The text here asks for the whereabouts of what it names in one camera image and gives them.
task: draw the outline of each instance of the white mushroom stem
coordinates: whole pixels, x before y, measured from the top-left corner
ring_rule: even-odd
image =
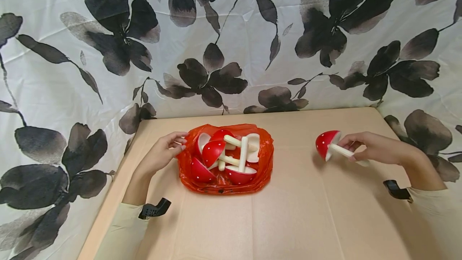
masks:
[[[334,151],[337,151],[338,153],[346,156],[347,158],[353,156],[355,153],[353,153],[352,151],[350,150],[347,150],[346,148],[343,148],[343,147],[340,147],[339,145],[337,144],[330,144],[328,148],[331,148],[332,150]],[[359,160],[357,161],[357,163],[363,167],[367,167],[369,166],[369,161],[368,160]]]
[[[243,173],[245,171],[245,161],[247,160],[247,147],[249,146],[249,139],[246,136],[243,136],[241,139],[241,156],[239,158],[239,172]]]
[[[234,145],[234,146],[236,146],[236,147],[242,148],[242,142],[239,141],[239,140],[236,139],[236,138],[233,138],[233,137],[230,136],[230,135],[226,135],[226,136],[223,138],[223,140],[224,140],[225,142],[227,142],[228,144],[231,144],[231,145]],[[258,150],[258,148],[259,148],[259,147],[255,147],[255,146],[252,145],[252,144],[247,144],[246,146],[249,147],[249,151],[256,151],[256,150]]]
[[[225,170],[226,163],[224,160],[218,160],[218,170],[223,172]]]
[[[225,150],[221,153],[221,155],[218,157],[219,160],[222,160],[223,162],[226,162],[228,164],[234,165],[234,166],[239,166],[239,160],[234,159],[233,157],[230,156],[225,156]]]

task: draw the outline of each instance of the hand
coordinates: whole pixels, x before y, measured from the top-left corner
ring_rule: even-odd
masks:
[[[187,132],[173,132],[159,138],[135,172],[138,175],[152,177],[157,171],[165,168],[174,157],[185,150],[186,140],[183,136],[187,135]]]
[[[376,160],[390,165],[407,166],[414,163],[429,162],[426,155],[418,148],[386,136],[380,136],[371,132],[360,132],[346,135],[338,145],[356,151],[362,145],[366,146],[364,151],[355,153],[351,161]]]

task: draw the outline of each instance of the red mushroom cap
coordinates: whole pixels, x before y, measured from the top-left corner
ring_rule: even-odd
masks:
[[[223,138],[228,135],[228,136],[232,136],[234,138],[234,135],[229,131],[229,130],[224,130],[224,129],[221,129],[221,130],[218,130],[215,132],[215,134],[212,135],[212,137],[210,138],[210,141],[223,141]]]
[[[196,143],[194,145],[196,156],[201,157],[201,154],[202,154],[201,146],[207,144],[207,142],[209,141],[210,141],[210,136],[204,132],[201,133],[197,137]]]
[[[215,176],[207,170],[204,164],[196,157],[192,157],[191,177],[194,181],[200,183],[208,183],[215,178]]]
[[[203,160],[204,165],[207,168],[213,165],[213,163],[218,160],[218,157],[221,155],[225,149],[225,141],[210,141],[205,144],[203,149]]]
[[[239,172],[238,169],[239,167],[237,166],[226,166],[225,168],[226,175],[228,176],[233,185],[245,185],[248,182],[252,181],[257,173],[255,169],[252,169],[247,166],[245,167],[243,173]]]
[[[337,144],[340,140],[341,133],[339,130],[329,130],[322,133],[316,138],[316,149],[324,160],[329,160],[331,154],[328,152],[329,145]]]

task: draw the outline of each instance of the beige tabletop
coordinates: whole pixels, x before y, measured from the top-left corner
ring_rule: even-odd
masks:
[[[373,108],[246,114],[143,121],[122,161],[79,256],[92,259],[130,175],[159,136],[203,124],[251,123],[274,139],[274,168],[261,192],[210,196],[186,189],[171,163],[151,181],[148,202],[165,197],[167,214],[152,218],[136,260],[435,260],[428,228],[409,203],[382,182],[409,186],[404,170],[373,162],[362,167],[315,149],[326,130],[369,130],[395,138]]]

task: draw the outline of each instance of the person's right hand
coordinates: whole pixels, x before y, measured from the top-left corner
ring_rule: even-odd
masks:
[[[355,153],[350,160],[376,160],[390,165],[409,165],[410,163],[428,161],[426,155],[418,148],[386,136],[380,136],[371,132],[360,132],[346,135],[338,145],[356,151],[362,145],[366,149]]]

